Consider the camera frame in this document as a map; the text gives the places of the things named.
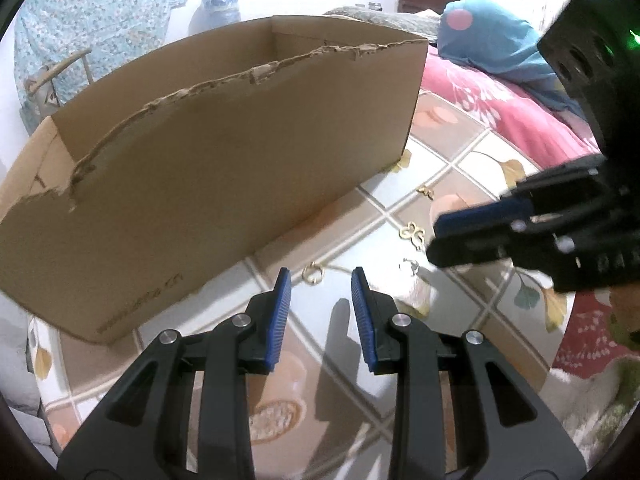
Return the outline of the pink floral blanket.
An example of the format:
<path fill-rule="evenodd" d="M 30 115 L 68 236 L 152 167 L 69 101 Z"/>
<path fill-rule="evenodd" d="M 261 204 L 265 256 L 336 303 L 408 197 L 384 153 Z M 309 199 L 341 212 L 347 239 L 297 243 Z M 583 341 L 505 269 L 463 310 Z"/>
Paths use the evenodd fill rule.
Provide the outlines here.
<path fill-rule="evenodd" d="M 590 127 L 576 114 L 550 110 L 516 84 L 454 64 L 435 49 L 428 51 L 421 88 L 464 110 L 541 168 L 599 151 Z"/>

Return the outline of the wooden chair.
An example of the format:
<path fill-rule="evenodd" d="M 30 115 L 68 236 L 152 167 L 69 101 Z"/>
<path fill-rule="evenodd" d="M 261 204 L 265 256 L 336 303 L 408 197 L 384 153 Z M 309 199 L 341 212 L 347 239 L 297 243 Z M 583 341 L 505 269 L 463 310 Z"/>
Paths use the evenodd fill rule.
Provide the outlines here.
<path fill-rule="evenodd" d="M 74 63 L 81 62 L 88 84 L 93 83 L 94 78 L 88 63 L 88 55 L 91 52 L 91 48 L 77 51 L 64 58 L 61 62 L 51 66 L 43 66 L 34 76 L 29 76 L 24 80 L 26 96 L 29 102 L 35 105 L 40 116 L 51 115 L 61 107 L 61 100 L 58 97 L 58 92 L 56 92 L 54 81 Z"/>

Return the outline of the brown cardboard box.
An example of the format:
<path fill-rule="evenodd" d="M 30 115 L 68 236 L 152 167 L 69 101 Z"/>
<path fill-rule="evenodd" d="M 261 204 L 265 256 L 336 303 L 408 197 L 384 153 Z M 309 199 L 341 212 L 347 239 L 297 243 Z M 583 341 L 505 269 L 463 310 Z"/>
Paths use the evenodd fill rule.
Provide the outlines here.
<path fill-rule="evenodd" d="M 398 162 L 428 43 L 340 16 L 173 42 L 44 118 L 1 187 L 1 289 L 130 333 Z"/>

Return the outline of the blue floral cloth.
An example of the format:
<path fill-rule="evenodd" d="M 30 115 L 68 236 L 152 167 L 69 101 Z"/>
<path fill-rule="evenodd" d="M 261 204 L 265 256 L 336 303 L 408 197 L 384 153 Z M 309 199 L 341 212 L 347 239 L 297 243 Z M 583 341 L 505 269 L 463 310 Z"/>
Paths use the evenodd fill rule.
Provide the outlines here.
<path fill-rule="evenodd" d="M 25 127 L 40 122 L 25 82 L 69 56 L 88 50 L 98 80 L 161 47 L 170 14 L 186 0 L 25 0 L 14 28 L 14 79 Z"/>

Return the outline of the small gold bow earring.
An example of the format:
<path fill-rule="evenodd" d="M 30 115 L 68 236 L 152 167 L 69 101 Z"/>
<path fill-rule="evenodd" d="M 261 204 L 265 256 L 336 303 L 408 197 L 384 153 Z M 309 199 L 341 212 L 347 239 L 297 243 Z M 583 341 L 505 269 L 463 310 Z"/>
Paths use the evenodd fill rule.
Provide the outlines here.
<path fill-rule="evenodd" d="M 420 186 L 420 188 L 416 189 L 416 192 L 427 197 L 429 200 L 434 200 L 435 192 L 432 188 L 429 188 L 428 186 Z"/>

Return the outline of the blue pillow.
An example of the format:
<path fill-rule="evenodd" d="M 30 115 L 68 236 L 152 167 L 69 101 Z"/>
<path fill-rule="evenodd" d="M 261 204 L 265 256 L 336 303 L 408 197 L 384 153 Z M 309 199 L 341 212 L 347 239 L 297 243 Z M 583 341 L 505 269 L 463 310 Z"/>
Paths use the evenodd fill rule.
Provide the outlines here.
<path fill-rule="evenodd" d="M 490 0 L 459 0 L 440 16 L 441 58 L 521 87 L 550 110 L 586 115 L 538 50 L 540 36 L 528 21 Z"/>

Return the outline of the blue water jug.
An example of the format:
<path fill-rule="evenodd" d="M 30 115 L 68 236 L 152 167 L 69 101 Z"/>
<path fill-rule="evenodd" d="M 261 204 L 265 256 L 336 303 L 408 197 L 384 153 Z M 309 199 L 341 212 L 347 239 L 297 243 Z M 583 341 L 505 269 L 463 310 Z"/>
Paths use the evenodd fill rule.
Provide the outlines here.
<path fill-rule="evenodd" d="M 188 34 L 197 35 L 239 21 L 241 13 L 238 0 L 201 0 L 201 4 L 192 15 Z"/>

